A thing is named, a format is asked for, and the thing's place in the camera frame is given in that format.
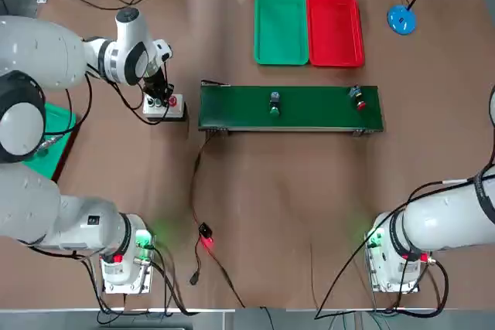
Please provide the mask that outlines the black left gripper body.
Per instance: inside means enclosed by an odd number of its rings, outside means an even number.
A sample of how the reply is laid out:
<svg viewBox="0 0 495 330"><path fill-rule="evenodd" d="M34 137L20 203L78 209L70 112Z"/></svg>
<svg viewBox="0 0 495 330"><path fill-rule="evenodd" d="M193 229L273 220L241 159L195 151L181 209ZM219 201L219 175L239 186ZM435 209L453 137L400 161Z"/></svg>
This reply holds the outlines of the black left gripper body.
<svg viewBox="0 0 495 330"><path fill-rule="evenodd" d="M163 70L157 70L151 76L143 77L143 90L146 94L167 94L169 85Z"/></svg>

